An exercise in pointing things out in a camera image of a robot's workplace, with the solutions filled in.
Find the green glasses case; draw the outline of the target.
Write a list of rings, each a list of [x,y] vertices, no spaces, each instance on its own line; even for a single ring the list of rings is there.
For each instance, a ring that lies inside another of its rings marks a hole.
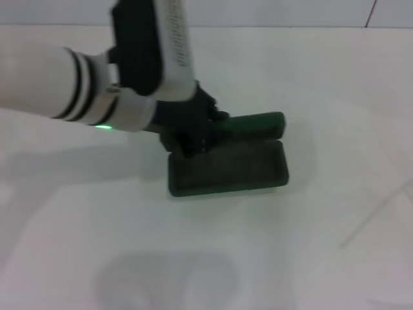
[[[168,190],[174,197],[285,186],[290,178],[281,138],[282,112],[238,116],[212,123],[214,145],[187,156],[182,136],[160,133],[168,156]]]

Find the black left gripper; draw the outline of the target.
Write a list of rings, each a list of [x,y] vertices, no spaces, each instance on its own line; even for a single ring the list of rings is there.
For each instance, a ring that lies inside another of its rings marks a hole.
[[[196,91],[186,101],[158,101],[151,131],[158,133],[169,152],[181,152],[187,158],[205,154],[211,148],[211,121],[223,121],[230,114],[215,106],[215,99],[196,83]]]

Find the clear plastic glasses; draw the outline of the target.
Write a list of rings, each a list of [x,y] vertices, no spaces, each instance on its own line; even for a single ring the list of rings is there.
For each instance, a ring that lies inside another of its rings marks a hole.
[[[390,202],[399,196],[404,194],[411,206],[413,206],[413,179],[410,179],[394,189],[390,194],[383,198],[378,205],[376,205],[365,217],[364,219],[351,231],[351,233],[340,243],[339,248],[345,249],[348,247],[363,230],[369,225],[369,223],[382,211],[385,209]]]

